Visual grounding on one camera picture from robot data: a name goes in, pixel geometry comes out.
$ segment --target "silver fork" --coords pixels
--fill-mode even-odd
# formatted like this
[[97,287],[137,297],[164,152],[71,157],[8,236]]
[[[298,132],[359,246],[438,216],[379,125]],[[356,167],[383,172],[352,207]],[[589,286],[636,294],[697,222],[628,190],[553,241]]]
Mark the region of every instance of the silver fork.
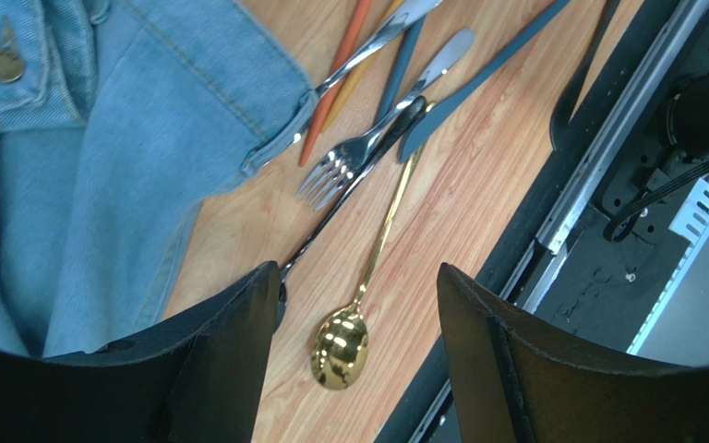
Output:
[[428,64],[426,70],[409,89],[406,96],[384,116],[378,123],[365,134],[357,138],[350,138],[336,145],[327,155],[317,163],[306,181],[300,185],[297,194],[310,186],[303,199],[310,198],[308,204],[321,198],[317,209],[326,205],[335,195],[355,177],[357,171],[366,163],[373,152],[374,146],[382,131],[401,111],[409,106],[431,84],[441,78],[466,52],[475,41],[472,30],[464,28],[459,30],[439,50],[437,55]]

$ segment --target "cable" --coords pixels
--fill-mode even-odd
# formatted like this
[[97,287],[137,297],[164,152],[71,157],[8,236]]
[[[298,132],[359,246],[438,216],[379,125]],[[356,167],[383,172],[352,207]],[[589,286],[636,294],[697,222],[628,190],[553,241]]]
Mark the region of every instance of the cable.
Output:
[[631,221],[631,219],[637,219],[644,208],[657,203],[672,192],[707,174],[709,174],[709,161],[702,162],[689,171],[669,180],[665,185],[658,187],[655,192],[645,194],[638,200],[622,208],[606,225],[603,236],[611,243],[621,242],[628,237],[633,225],[635,225],[635,220]]

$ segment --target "jacket button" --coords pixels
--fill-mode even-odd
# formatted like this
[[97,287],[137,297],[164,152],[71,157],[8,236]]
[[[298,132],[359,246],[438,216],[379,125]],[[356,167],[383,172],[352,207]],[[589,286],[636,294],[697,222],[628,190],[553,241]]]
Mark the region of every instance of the jacket button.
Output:
[[0,83],[10,83],[24,75],[24,60],[17,52],[0,48]]

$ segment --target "orange utensil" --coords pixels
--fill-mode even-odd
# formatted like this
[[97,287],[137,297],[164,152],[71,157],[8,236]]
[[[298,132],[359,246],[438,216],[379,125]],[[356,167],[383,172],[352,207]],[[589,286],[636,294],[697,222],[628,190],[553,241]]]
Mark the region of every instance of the orange utensil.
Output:
[[[349,22],[349,28],[343,35],[343,40],[341,40],[341,45],[338,47],[338,53],[336,53],[335,58],[332,61],[332,68],[330,69],[330,74],[332,75],[339,66],[346,63],[346,60],[355,51],[355,45],[357,44],[357,37],[360,35],[360,30],[363,29],[363,25],[366,23],[366,17],[368,16],[368,9],[371,8],[373,0],[360,0],[357,3],[357,7],[354,9],[354,14],[352,15],[352,20]],[[332,103],[335,101],[336,95],[341,88],[341,83],[333,86],[330,91],[322,97],[317,106],[317,110],[314,112],[314,119],[311,121],[311,127],[308,129],[308,134],[306,136],[306,144],[303,145],[303,151],[300,154],[300,167],[306,165],[308,157],[311,156],[311,151],[314,149],[314,144],[317,142],[319,131],[321,130],[322,124],[327,117],[327,112],[330,110]]]
[[[390,7],[388,7],[387,12],[385,12],[381,23],[387,21],[387,19],[390,18],[392,13],[395,12],[396,9],[398,9],[398,6],[400,6],[401,3],[403,3],[403,0],[393,0]],[[322,126],[321,132],[325,132],[330,128],[332,122],[334,122],[335,119],[338,117],[338,114],[341,113],[341,109],[343,109],[343,106],[346,104],[346,101],[349,100],[349,97],[352,96],[352,92],[357,87],[357,83],[360,82],[360,80],[366,74],[366,71],[368,71],[368,68],[371,66],[372,63],[374,63],[375,59],[376,57],[367,58],[363,61],[363,63],[358,65],[355,69],[352,70],[352,72],[349,73],[349,76],[344,81],[343,86],[340,87],[341,90],[338,91],[337,99],[334,100],[332,106],[328,106],[329,112],[326,113],[327,119],[324,122],[324,126]]]

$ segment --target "dark blue plastic knife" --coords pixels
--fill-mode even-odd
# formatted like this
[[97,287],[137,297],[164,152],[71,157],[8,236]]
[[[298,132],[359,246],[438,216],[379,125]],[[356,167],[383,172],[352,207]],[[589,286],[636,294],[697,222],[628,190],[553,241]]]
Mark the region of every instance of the dark blue plastic knife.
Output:
[[508,60],[518,53],[530,40],[542,30],[548,22],[557,16],[571,0],[557,0],[540,13],[529,25],[508,43],[507,46],[497,54],[480,72],[469,81],[463,88],[456,91],[450,97],[440,102],[434,109],[428,112],[422,120],[418,121],[403,139],[401,146],[401,163],[406,162],[423,143],[425,143],[434,131],[458,108],[467,97],[483,84],[492,74],[498,71]]

